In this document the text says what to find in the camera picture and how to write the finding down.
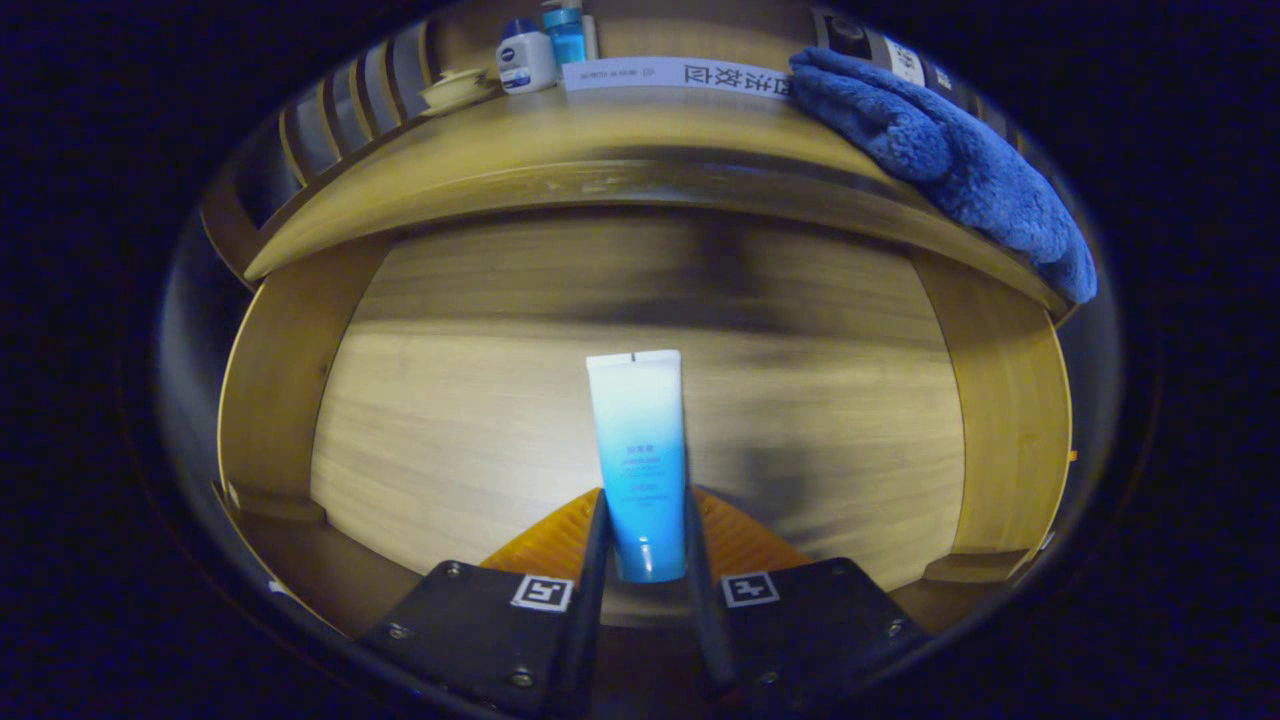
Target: wooden shelf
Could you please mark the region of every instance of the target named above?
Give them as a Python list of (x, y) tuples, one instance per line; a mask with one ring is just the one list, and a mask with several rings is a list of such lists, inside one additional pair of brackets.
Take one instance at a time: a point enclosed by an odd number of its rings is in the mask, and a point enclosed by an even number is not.
[(852, 231), (955, 259), (1051, 314), (1066, 302), (1011, 252), (796, 108), (714, 90), (550, 90), (408, 128), (274, 228), (246, 278), (375, 233), (529, 208), (712, 208)]

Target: wooden side panel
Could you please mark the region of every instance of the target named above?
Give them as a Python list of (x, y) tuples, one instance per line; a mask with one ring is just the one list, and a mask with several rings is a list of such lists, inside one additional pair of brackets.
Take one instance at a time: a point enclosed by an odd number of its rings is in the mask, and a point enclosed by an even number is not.
[(218, 460), (224, 488), (276, 500), (310, 496), (311, 443), (329, 366), (387, 247), (383, 241), (342, 245), (262, 282), (223, 380)]
[(723, 213), (564, 210), (398, 243), (334, 357), (312, 497), (416, 571), (479, 562), (599, 486), (584, 357), (658, 347), (685, 357), (695, 483), (884, 587), (951, 550), (960, 406), (910, 261)]
[(1044, 309), (946, 258), (916, 251), (955, 366), (965, 433), (957, 553), (1038, 548), (1062, 496), (1071, 398)]

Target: wooden surface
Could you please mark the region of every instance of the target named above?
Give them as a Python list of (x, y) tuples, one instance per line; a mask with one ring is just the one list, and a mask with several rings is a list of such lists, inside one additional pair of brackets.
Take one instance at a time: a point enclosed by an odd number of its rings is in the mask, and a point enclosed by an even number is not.
[(273, 228), (247, 274), (416, 223), (618, 204), (751, 211), (855, 231), (942, 252), (1051, 311), (1066, 307), (1025, 263), (943, 218), (800, 110), (696, 88), (552, 90), (424, 123), (352, 164)]
[(360, 301), (312, 452), (335, 528), (484, 560), (600, 483), (584, 359), (676, 347), (694, 482), (888, 588), (950, 551), (960, 407), (908, 259), (719, 213), (511, 220), (398, 243)]
[(955, 552), (1038, 548), (1057, 512), (1071, 450), (1071, 400), (1044, 309), (928, 252), (915, 269), (955, 366), (965, 489)]
[(329, 365), (387, 243), (314, 255), (262, 282), (232, 346), (218, 414), (223, 484), (307, 497)]

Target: fluffy blue cloth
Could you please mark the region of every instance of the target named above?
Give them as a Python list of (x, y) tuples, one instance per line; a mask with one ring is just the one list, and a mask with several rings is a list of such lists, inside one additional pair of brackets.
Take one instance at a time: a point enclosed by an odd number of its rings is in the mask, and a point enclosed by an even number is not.
[(914, 183), (951, 219), (1025, 254), (1064, 296), (1098, 292), (1093, 256), (1053, 187), (991, 128), (932, 90), (809, 47), (791, 58), (800, 105)]

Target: blue gradient tube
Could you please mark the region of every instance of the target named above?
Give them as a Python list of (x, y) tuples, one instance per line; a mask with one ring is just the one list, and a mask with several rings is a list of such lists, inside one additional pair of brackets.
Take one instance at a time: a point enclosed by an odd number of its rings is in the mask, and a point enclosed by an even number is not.
[(618, 573), (628, 583), (685, 577), (685, 414), (680, 351), (586, 359)]

